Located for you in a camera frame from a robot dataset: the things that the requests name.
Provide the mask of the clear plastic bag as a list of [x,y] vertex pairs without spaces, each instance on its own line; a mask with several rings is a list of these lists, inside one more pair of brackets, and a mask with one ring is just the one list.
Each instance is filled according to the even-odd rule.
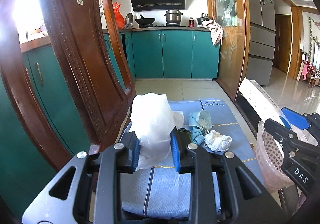
[[173,111],[166,94],[147,93],[133,99],[131,128],[139,139],[137,169],[148,169],[165,160],[170,153],[170,133],[184,124],[182,111]]

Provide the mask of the light blue cloth rag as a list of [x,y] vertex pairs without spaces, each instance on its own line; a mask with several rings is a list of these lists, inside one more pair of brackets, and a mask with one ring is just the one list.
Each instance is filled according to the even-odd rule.
[[206,110],[191,113],[189,126],[191,127],[191,142],[201,145],[204,142],[204,137],[213,127],[210,113]]

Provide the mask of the white tissue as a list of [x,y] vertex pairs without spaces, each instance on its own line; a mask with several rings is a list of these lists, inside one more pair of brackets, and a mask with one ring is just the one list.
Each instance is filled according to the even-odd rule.
[[224,152],[229,149],[232,138],[231,136],[222,135],[215,130],[211,130],[204,137],[204,142],[212,152]]

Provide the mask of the white blue cardboard box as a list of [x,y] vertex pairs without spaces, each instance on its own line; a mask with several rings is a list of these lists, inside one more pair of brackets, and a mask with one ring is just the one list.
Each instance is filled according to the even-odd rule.
[[290,128],[289,121],[280,107],[255,80],[245,77],[240,84],[239,91],[263,122],[272,119]]

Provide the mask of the pink plastic waste basket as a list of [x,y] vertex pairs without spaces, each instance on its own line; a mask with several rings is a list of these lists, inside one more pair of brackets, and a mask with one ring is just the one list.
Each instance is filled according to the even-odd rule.
[[258,139],[254,147],[254,154],[258,160],[266,189],[274,193],[280,189],[295,185],[281,169],[284,153],[279,142],[273,139],[264,128],[263,121],[258,125]]

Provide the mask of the red chairs in background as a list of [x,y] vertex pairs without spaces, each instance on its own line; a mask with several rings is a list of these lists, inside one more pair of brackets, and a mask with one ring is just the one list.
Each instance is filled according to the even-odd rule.
[[301,50],[301,64],[297,75],[297,81],[305,81],[308,88],[313,88],[319,83],[317,69],[309,61],[309,54]]

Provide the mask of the teal lower cabinets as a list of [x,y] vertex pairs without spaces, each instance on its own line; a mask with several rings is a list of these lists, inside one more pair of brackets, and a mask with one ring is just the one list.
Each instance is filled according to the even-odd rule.
[[[154,30],[122,32],[133,78],[217,77],[219,48],[208,32]],[[50,44],[22,53],[36,98],[54,133],[74,155],[90,147],[89,136]],[[1,88],[1,198],[20,219],[55,170],[34,147]]]

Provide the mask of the pink hanging towel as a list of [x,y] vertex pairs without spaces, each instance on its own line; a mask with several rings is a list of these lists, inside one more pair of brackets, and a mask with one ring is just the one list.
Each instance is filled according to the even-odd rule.
[[223,28],[215,20],[206,20],[202,22],[204,28],[207,28],[211,33],[213,46],[222,42]]

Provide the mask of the red canister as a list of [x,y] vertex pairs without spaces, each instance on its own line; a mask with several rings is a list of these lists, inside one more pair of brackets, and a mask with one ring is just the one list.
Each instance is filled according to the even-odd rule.
[[194,25],[194,20],[193,20],[193,18],[192,17],[190,17],[190,19],[189,19],[189,27],[194,27],[195,25]]

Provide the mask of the black wok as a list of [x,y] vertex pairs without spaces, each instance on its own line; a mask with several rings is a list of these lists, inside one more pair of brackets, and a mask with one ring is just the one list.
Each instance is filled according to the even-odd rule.
[[145,18],[145,17],[143,17],[142,14],[140,14],[139,16],[140,16],[140,18],[135,19],[139,28],[153,26],[153,23],[155,22],[155,18]]

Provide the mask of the steel stock pot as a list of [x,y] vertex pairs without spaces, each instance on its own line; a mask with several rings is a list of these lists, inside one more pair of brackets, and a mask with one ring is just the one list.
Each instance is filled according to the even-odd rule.
[[169,9],[166,11],[165,18],[167,24],[180,24],[183,13],[177,9]]

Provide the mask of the steel pan lid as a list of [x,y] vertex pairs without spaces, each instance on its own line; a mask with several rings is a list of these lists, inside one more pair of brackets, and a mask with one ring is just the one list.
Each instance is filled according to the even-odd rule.
[[125,17],[125,28],[133,28],[133,14],[128,13]]

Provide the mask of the carved dark wooden chair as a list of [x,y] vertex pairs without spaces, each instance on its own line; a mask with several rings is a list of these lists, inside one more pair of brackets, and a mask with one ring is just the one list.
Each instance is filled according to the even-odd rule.
[[[39,0],[50,43],[96,154],[119,140],[129,123],[135,84],[121,44],[112,0]],[[54,169],[71,154],[37,100],[22,62],[11,11],[1,0],[1,77],[34,147]]]

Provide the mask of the black kettle pot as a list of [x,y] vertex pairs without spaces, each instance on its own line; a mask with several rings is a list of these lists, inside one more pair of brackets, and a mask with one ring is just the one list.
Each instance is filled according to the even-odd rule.
[[209,21],[210,18],[208,17],[207,13],[202,13],[200,17],[196,18],[198,26],[203,26],[204,21]]

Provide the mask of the glass sliding door wooden frame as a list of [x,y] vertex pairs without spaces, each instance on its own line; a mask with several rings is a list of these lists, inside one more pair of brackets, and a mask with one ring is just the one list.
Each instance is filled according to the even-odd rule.
[[208,0],[208,11],[223,28],[217,82],[235,102],[249,58],[249,0]]

